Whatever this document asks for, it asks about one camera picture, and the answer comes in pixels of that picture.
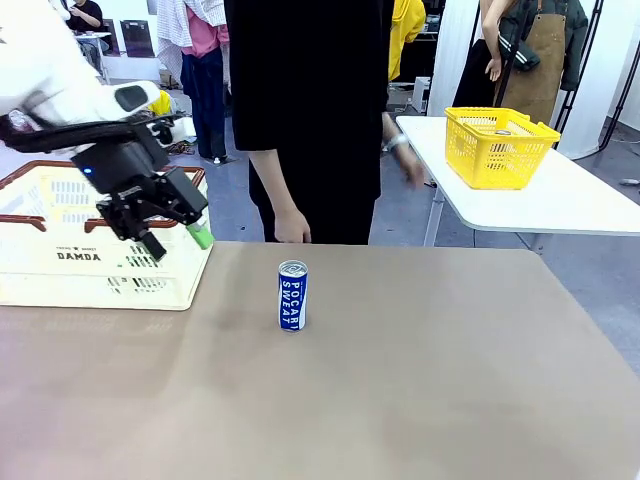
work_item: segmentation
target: black t-shirt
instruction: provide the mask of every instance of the black t-shirt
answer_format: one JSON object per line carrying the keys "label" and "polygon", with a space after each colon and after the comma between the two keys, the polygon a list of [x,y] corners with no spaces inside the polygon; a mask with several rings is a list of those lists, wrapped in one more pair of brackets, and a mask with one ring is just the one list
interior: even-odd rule
{"label": "black t-shirt", "polygon": [[377,198],[393,0],[225,4],[236,147],[277,149],[299,207]]}
{"label": "black t-shirt", "polygon": [[92,2],[91,0],[87,0],[82,6],[78,6],[76,4],[69,4],[69,10],[71,7],[75,7],[78,10],[83,11],[87,15],[91,15],[96,20],[100,21],[99,27],[94,27],[89,25],[84,19],[80,17],[74,17],[71,15],[71,19],[67,21],[67,25],[71,30],[75,30],[77,32],[102,32],[103,31],[103,21],[102,21],[102,10],[100,6],[96,2]]}

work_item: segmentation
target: basket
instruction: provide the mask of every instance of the basket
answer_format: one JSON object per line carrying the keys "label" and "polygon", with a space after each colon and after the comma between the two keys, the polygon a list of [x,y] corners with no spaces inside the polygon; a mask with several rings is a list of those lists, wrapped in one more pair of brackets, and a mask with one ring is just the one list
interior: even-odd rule
{"label": "basket", "polygon": [[560,134],[508,108],[447,108],[447,162],[471,188],[525,188]]}
{"label": "basket", "polygon": [[[206,196],[201,168],[184,168]],[[0,305],[186,310],[211,253],[158,218],[156,262],[100,218],[102,198],[71,162],[36,161],[0,180]],[[208,209],[203,212],[207,220]]]}

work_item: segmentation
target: blue can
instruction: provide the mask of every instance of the blue can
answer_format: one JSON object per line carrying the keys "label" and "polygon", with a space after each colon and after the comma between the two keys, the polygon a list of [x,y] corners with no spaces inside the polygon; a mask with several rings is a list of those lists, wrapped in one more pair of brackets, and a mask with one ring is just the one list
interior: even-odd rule
{"label": "blue can", "polygon": [[278,268],[278,319],[280,328],[297,332],[304,328],[307,316],[307,280],[309,269],[298,260],[284,262]]}

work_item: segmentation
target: white basket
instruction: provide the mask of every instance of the white basket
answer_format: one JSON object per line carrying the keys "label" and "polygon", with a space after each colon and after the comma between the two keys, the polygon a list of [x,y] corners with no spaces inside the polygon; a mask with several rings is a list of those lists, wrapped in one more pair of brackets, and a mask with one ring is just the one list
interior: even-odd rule
{"label": "white basket", "polygon": [[[201,168],[184,168],[203,195]],[[186,310],[211,249],[183,225],[151,231],[161,262],[118,240],[100,218],[102,196],[71,162],[31,162],[0,181],[0,305]],[[209,225],[209,211],[203,212]]]}

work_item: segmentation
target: floor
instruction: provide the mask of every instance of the floor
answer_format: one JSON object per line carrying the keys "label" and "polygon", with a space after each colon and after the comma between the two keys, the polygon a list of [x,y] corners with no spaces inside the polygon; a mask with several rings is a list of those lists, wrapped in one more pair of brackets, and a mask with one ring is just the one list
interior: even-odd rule
{"label": "floor", "polygon": [[[233,145],[230,125],[227,144]],[[622,178],[640,178],[640,132],[621,126],[602,154],[579,162],[633,201],[640,203],[638,188],[620,187]],[[174,157],[180,165],[203,165],[207,171],[213,230],[220,240],[261,241],[257,211],[248,195],[245,155],[230,148],[238,161],[214,166],[194,156]],[[24,162],[45,155],[25,156],[0,145],[0,178]],[[433,190],[408,189],[392,159],[382,159],[382,197],[376,205],[370,243],[420,246],[427,224]],[[524,248],[514,234],[477,232],[478,248]],[[438,246],[473,247],[473,230],[460,223],[445,205]],[[556,236],[544,260],[575,296],[640,375],[640,238]]]}

